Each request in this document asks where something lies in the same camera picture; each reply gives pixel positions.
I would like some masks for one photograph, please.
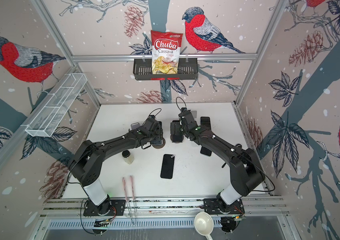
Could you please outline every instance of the black mounting plate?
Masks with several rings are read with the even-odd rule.
[[[126,200],[111,199],[111,206],[115,207],[117,216],[123,216],[125,203]],[[105,216],[114,216],[114,214],[115,214],[114,210],[110,209],[110,211]],[[90,200],[87,200],[85,202],[85,210],[83,211],[83,216],[99,217],[97,206],[95,206]]]
[[[217,203],[217,199],[216,198],[206,198],[203,199],[203,206],[205,209],[205,212],[208,214],[238,214],[241,215],[242,213],[240,213],[237,209],[239,209],[241,212],[244,213],[244,208],[243,208],[243,204],[242,204],[242,200],[239,199],[239,201],[235,201],[231,208],[230,208],[230,212],[221,212],[218,208],[218,203]]]

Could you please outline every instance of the chip image on bag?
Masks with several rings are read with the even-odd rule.
[[[181,51],[182,33],[151,31],[153,74],[176,74]]]

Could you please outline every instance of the metal tong wire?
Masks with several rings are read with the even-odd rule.
[[[130,181],[131,181],[131,189],[132,189],[132,192],[133,192],[134,217],[133,217],[133,214],[131,213],[131,207],[130,207],[129,201],[127,199],[126,180],[124,179],[124,177],[122,178],[123,189],[124,189],[124,198],[126,199],[126,205],[128,207],[128,214],[130,216],[131,223],[133,225],[135,225],[136,224],[136,202],[135,202],[135,196],[134,196],[134,179],[133,179],[132,175],[130,175]]]

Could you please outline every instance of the pine cone illustration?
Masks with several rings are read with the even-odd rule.
[[[250,119],[247,119],[246,124],[247,128],[249,129],[250,136],[254,141],[255,147],[259,147],[263,140],[261,128],[258,126],[257,123],[255,123],[255,119],[253,119],[252,121]]]
[[[289,65],[295,64],[305,65],[306,62],[311,62],[323,48],[323,35],[320,31],[307,35],[303,42],[296,48],[293,55],[289,57]]]
[[[124,12],[124,29],[126,30],[124,34],[131,38],[131,36],[137,35],[139,30],[142,29],[144,25],[143,22],[143,12],[136,6],[128,6],[127,10]]]
[[[150,90],[150,92],[139,94],[139,98],[136,99],[138,102],[141,103],[162,103],[167,101],[167,99],[163,96],[161,92],[156,90]]]
[[[44,179],[45,185],[43,185],[39,191],[42,192],[42,197],[45,197],[43,204],[47,203],[48,199],[55,199],[60,196],[60,192],[63,184],[65,183],[68,168],[66,165],[57,160],[54,162],[46,172],[47,177]]]

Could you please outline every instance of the gray floor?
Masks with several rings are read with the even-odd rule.
[[[247,217],[242,220],[233,234],[227,234],[220,228],[214,228],[211,237],[214,240],[283,240],[283,233],[277,217]],[[84,230],[49,230],[44,240],[204,240],[193,228],[162,228],[138,230],[108,230],[103,236],[93,236]]]

